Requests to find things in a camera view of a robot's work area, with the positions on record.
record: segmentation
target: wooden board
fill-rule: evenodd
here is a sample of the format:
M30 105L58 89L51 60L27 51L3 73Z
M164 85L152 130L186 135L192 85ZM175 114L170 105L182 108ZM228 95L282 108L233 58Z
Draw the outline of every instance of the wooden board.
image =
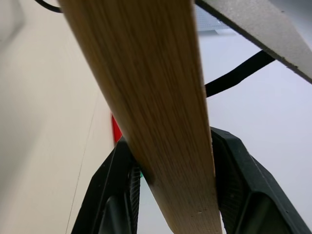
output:
M220 234L193 1L59 2L171 230Z
M312 52L287 16L268 0L196 0L228 26L312 83Z

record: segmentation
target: wood grain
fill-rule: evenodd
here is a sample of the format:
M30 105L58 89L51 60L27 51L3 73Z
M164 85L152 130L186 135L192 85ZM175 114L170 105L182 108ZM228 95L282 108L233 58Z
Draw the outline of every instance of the wood grain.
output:
M171 230L221 233L193 2L60 3Z

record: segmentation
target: red object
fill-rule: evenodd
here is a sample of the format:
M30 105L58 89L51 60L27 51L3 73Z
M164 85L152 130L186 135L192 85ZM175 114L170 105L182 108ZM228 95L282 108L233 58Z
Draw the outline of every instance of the red object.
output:
M122 133L117 125L117 122L112 115L112 124L113 124L113 137L114 137L114 144L116 145L119 139L122 137Z

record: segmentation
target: black cable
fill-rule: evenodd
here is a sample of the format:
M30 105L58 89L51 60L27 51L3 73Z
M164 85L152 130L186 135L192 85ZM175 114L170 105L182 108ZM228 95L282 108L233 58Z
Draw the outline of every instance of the black cable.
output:
M37 3L39 3L41 6L43 6L44 8L50 10L50 11L53 11L53 12L56 12L56 13L62 13L62 10L60 7L57 7L57 6L52 6L48 3L46 3L45 1L43 0L35 0Z
M218 94L239 84L245 78L273 62L275 59L263 50L243 62L229 73L205 85L206 97Z

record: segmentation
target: black strap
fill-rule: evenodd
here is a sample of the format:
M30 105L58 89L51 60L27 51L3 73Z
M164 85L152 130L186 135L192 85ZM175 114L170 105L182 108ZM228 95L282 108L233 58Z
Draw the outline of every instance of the black strap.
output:
M258 52L234 70L206 84L206 97L211 97L212 95L232 88L274 60L274 58L263 50Z

